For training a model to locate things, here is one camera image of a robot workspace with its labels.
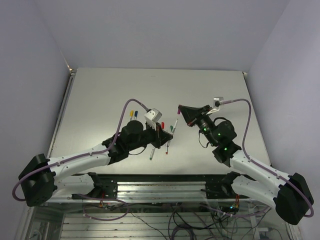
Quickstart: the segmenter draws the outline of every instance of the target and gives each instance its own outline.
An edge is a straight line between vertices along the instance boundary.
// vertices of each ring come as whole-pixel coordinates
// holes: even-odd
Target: white marker
[[[151,154],[150,154],[149,160],[152,160],[152,158],[154,157],[155,150],[156,150],[156,148],[153,147],[152,150],[151,150]]]
[[[177,128],[177,124],[178,124],[178,119],[176,119],[175,123],[174,123],[174,126],[173,126],[173,129],[172,129],[172,136],[174,135],[175,133],[175,130]],[[171,143],[171,140],[169,140],[167,143],[166,143],[166,146],[165,146],[165,154],[168,154],[169,152],[169,146],[170,146],[170,143]]]

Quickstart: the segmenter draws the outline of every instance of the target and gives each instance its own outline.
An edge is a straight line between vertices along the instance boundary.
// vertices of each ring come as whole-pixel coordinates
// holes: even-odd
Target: white wall
[[[262,135],[276,168],[305,176],[315,216],[300,226],[319,239],[320,1],[291,0],[248,74]]]
[[[247,72],[289,0],[36,0],[69,65]]]
[[[47,153],[69,69],[33,0],[0,3],[0,238],[14,238],[25,203],[11,190]]]

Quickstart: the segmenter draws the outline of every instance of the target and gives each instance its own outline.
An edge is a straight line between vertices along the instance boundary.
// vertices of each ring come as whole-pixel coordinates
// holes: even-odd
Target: black joint housing
[[[314,199],[303,176],[295,173],[289,181],[306,196],[311,205],[314,204]],[[280,188],[274,202],[278,215],[292,225],[297,225],[309,210],[306,201],[288,183]]]
[[[48,165],[48,159],[44,154],[36,155],[19,175],[19,180],[28,173]],[[26,204],[34,207],[49,200],[53,192],[57,189],[55,186],[55,172],[49,168],[31,175],[21,183],[21,188],[25,197]]]
[[[241,174],[235,171],[229,172],[223,179],[222,179],[222,191],[228,196],[233,197],[235,196],[235,192],[231,187],[231,184],[234,182],[234,180],[239,177]]]
[[[88,197],[101,199],[116,199],[118,192],[118,184],[112,178],[104,178],[103,180],[95,172],[88,172],[92,178],[94,189],[87,194]],[[82,196],[72,194],[72,199],[83,199]]]

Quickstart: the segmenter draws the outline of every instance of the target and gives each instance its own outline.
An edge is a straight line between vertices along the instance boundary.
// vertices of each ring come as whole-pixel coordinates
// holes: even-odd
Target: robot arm
[[[161,129],[157,122],[161,116],[156,109],[148,110],[144,115],[145,130],[141,122],[132,120],[121,129],[115,142],[114,135],[101,144],[76,154],[48,159],[44,154],[36,155],[18,177],[27,205],[38,206],[53,195],[89,194],[90,197],[100,197],[101,192],[110,192],[108,188],[112,186],[101,184],[95,173],[74,175],[94,167],[120,162],[129,156],[130,151],[146,148],[148,144],[155,148],[163,146],[173,136]],[[15,189],[13,197],[24,201],[15,196]]]
[[[209,117],[211,113],[219,110],[217,107],[220,104],[223,104],[216,99],[218,98],[214,99],[213,108],[209,105],[200,108],[180,105],[179,109],[187,125],[197,125],[199,132],[204,134],[210,145],[216,147],[212,153],[218,162],[250,177],[232,171],[223,179],[222,190],[228,196],[238,194],[258,200],[275,209],[283,220],[292,225],[298,224],[302,217],[312,217],[314,200],[304,177],[298,173],[289,175],[274,169],[249,156],[244,143],[243,149],[236,145],[233,139],[237,134],[232,123],[219,117],[218,119],[224,121],[215,125],[215,120],[212,121]]]

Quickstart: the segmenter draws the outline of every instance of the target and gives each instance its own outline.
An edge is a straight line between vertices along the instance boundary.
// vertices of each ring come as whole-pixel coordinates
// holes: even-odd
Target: wire
[[[153,227],[153,226],[150,226],[148,223],[146,223],[144,220],[142,220],[142,218],[138,217],[138,216],[135,216],[132,212],[130,212],[132,214],[132,216],[134,216],[135,218],[141,220],[142,222],[144,222],[144,224],[146,224],[148,227],[154,229],[154,230],[157,230],[159,233],[161,233],[161,235],[164,237],[165,240],[167,240],[167,237],[157,228]]]
[[[34,234],[33,236],[29,237],[27,240],[33,239],[34,237],[38,237],[38,234]]]
[[[139,153],[137,153],[137,154],[131,154],[131,153],[129,153],[129,155],[135,156],[135,155],[142,154],[142,153],[146,150],[146,148],[147,148],[147,146],[145,146],[144,149],[143,149],[141,152],[139,152]]]
[[[233,227],[232,227],[232,232],[231,232],[231,239],[232,239],[232,236],[234,235],[234,234],[236,234],[238,232],[238,223],[237,223],[237,219],[235,218],[234,219],[234,223],[233,223]]]
[[[273,231],[273,230],[275,230],[275,231],[277,231],[277,232],[279,233],[281,240],[284,240],[284,239],[282,238],[282,235],[281,235],[281,233],[280,233],[280,231],[279,231],[278,229],[271,228],[271,231]]]
[[[195,212],[193,212],[193,214],[203,223],[203,225],[204,225],[205,227],[207,226],[206,223],[203,221],[203,219],[202,219],[198,214],[196,214]],[[208,228],[208,231],[209,231],[209,233],[211,233],[211,235],[212,235],[215,239],[217,239],[216,236],[214,235],[214,233],[210,230],[210,228]]]
[[[217,120],[219,120],[219,119],[221,119],[221,120],[225,120],[225,121],[227,121],[227,122],[231,123],[231,121],[230,121],[230,120],[228,120],[228,119],[226,119],[225,117],[218,116],[218,117],[216,117],[216,118],[213,120],[213,124],[214,124],[214,125],[216,125],[216,124],[215,124],[215,122],[216,122]]]
[[[206,149],[206,148],[209,146],[209,142],[206,144],[206,146],[203,146],[202,143],[200,142],[200,133],[201,133],[201,130],[199,130],[199,139],[198,139],[198,141],[199,141],[201,147],[203,147],[204,149]]]
[[[254,216],[257,216],[257,215],[260,215],[260,214],[264,214],[266,210],[271,209],[271,208],[269,208],[269,207],[267,206],[266,208],[264,208],[264,209],[261,210],[261,211],[253,212],[253,213],[246,214],[246,215],[239,215],[239,214],[235,215],[235,214],[229,214],[229,213],[227,213],[227,212],[223,212],[223,211],[221,211],[220,209],[212,208],[212,207],[210,207],[210,206],[205,205],[204,203],[200,203],[200,204],[201,204],[201,206],[203,206],[203,207],[205,207],[205,208],[207,208],[207,209],[210,209],[210,210],[212,210],[212,211],[215,211],[215,212],[218,212],[218,213],[221,213],[221,214],[224,214],[224,215],[226,215],[226,216],[233,217],[233,218],[249,218],[249,217],[254,217]]]
[[[172,214],[171,214],[171,216],[169,218],[169,222],[168,222],[168,236],[169,236],[170,240],[173,240],[173,238],[171,238],[171,236],[170,236],[170,223],[171,223],[171,219],[172,219],[172,217],[173,217],[173,215],[175,214],[176,211],[177,211],[177,208],[172,211]]]
[[[86,152],[86,153],[82,153],[82,154],[79,154],[79,155],[76,155],[76,156],[72,156],[72,157],[69,157],[69,158],[67,158],[67,159],[64,159],[64,160],[62,160],[62,161],[60,161],[60,162],[55,162],[55,163],[52,163],[52,164],[49,164],[49,165],[40,167],[40,168],[38,168],[38,169],[36,169],[36,170],[34,170],[34,171],[29,172],[28,174],[26,174],[25,176],[23,176],[23,177],[14,185],[14,187],[13,187],[13,189],[12,189],[12,197],[13,197],[15,200],[19,201],[19,202],[24,202],[24,201],[26,201],[25,198],[19,198],[19,197],[17,196],[17,194],[16,194],[16,191],[17,191],[17,188],[19,187],[19,185],[21,185],[21,183],[23,183],[27,178],[29,178],[30,176],[32,176],[32,175],[34,175],[34,174],[37,174],[37,173],[39,173],[39,172],[41,172],[41,171],[43,171],[43,170],[46,170],[46,169],[49,169],[49,168],[58,166],[58,165],[60,165],[60,164],[64,164],[64,163],[70,162],[70,161],[75,160],[75,159],[78,159],[78,158],[82,158],[82,157],[86,157],[86,156],[92,156],[92,155],[96,155],[96,154],[103,154],[103,153],[109,151],[109,150],[114,146],[114,144],[115,144],[115,142],[116,142],[116,140],[117,140],[117,138],[118,138],[118,134],[119,134],[119,131],[120,131],[121,123],[122,123],[122,121],[123,121],[123,119],[124,119],[124,115],[125,115],[125,112],[126,112],[126,108],[127,108],[128,104],[129,104],[130,102],[136,102],[136,103],[138,103],[141,107],[143,107],[146,111],[149,110],[149,108],[147,108],[142,102],[140,102],[140,101],[138,101],[138,100],[136,100],[136,99],[134,99],[134,98],[131,98],[131,99],[129,99],[128,101],[126,101],[126,103],[124,104],[124,107],[123,107],[123,110],[122,110],[120,119],[119,119],[118,127],[117,127],[117,129],[116,129],[116,131],[115,131],[115,135],[114,135],[113,141],[112,141],[112,143],[110,144],[109,147],[107,147],[106,149],[101,150],[101,151]]]
[[[249,231],[247,231],[247,232],[245,233],[245,235],[243,235],[240,240],[244,239],[244,237],[245,237],[252,229],[254,229],[253,237],[255,237],[255,234],[256,234],[256,230],[257,230],[258,225],[259,225],[259,224],[261,223],[261,221],[265,218],[265,216],[267,215],[267,213],[270,212],[270,210],[271,210],[271,208],[270,208],[268,211],[266,211],[266,213],[261,217],[261,219],[259,220],[259,222],[258,222],[255,226],[253,226],[252,228],[250,228]]]
[[[98,200],[98,201],[113,201],[113,202],[119,202],[119,203],[122,203],[124,204],[127,208],[126,208],[126,212],[121,215],[121,216],[118,216],[118,217],[115,217],[115,218],[111,218],[111,219],[105,219],[105,218],[98,218],[98,217],[94,217],[94,216],[89,216],[87,213],[86,213],[86,207],[88,205],[84,205],[83,208],[82,208],[82,211],[83,211],[83,216],[84,217],[87,217],[87,218],[90,218],[90,219],[94,219],[94,220],[98,220],[98,221],[104,221],[104,222],[110,222],[110,221],[115,221],[115,220],[118,220],[118,219],[122,219],[124,216],[126,216],[129,211],[130,211],[130,208],[128,207],[128,203],[126,203],[125,201],[122,201],[122,200],[119,200],[119,199],[112,199],[112,198],[94,198],[94,197],[89,197],[89,196],[86,196],[84,194],[77,194],[78,196],[84,198],[84,199],[89,199],[89,200]]]
[[[276,176],[277,178],[285,181],[288,185],[290,185],[303,198],[303,200],[306,202],[306,204],[308,205],[308,207],[310,209],[310,214],[309,215],[305,214],[304,217],[307,217],[307,218],[313,217],[314,214],[315,214],[314,208],[312,207],[312,204],[310,203],[308,198],[300,191],[299,188],[297,188],[292,182],[290,182],[289,180],[285,179],[283,176],[278,175],[276,172],[272,171],[271,169],[269,169],[269,168],[263,166],[262,164],[256,162],[255,160],[253,160],[248,155],[248,153],[246,151],[246,147],[245,147],[245,141],[246,141],[246,137],[247,137],[247,133],[248,133],[248,129],[249,129],[249,124],[250,124],[250,119],[251,119],[251,112],[252,112],[251,103],[247,99],[239,98],[239,99],[235,99],[235,100],[222,101],[220,104],[225,105],[225,104],[231,104],[231,103],[240,102],[240,101],[246,102],[248,104],[248,107],[249,107],[248,120],[247,120],[247,123],[246,123],[246,126],[245,126],[243,139],[242,139],[242,150],[243,150],[244,155],[246,156],[247,159],[249,159],[249,161],[251,161],[256,166],[260,167],[261,169],[267,171],[268,173]]]
[[[175,220],[175,214],[177,214],[179,216],[179,218],[183,221],[183,223],[185,224],[184,226],[179,225],[176,220]],[[173,222],[175,223],[176,226],[180,226],[180,228],[184,228],[184,229],[194,229],[194,230],[205,230],[205,229],[209,229],[212,225],[214,225],[213,223],[210,225],[205,225],[205,227],[197,227],[197,226],[191,226],[189,223],[187,223],[181,216],[180,214],[177,212],[177,210],[175,210],[175,212],[173,213]]]
[[[224,236],[223,232],[221,231],[221,229],[218,227],[218,225],[217,225],[217,223],[216,223],[216,220],[215,220],[215,218],[213,217],[213,213],[212,213],[212,212],[211,212],[211,218],[212,218],[213,224],[215,225],[215,227],[216,227],[217,231],[219,232],[220,236],[221,236],[222,238],[224,238],[225,236]]]
[[[189,234],[190,240],[197,240],[197,237],[196,237],[194,231],[192,230],[192,228],[184,228],[183,224],[181,226],[176,226],[173,229],[172,234],[171,234],[171,240],[175,239],[177,232],[179,232],[180,230],[187,231],[187,233]]]

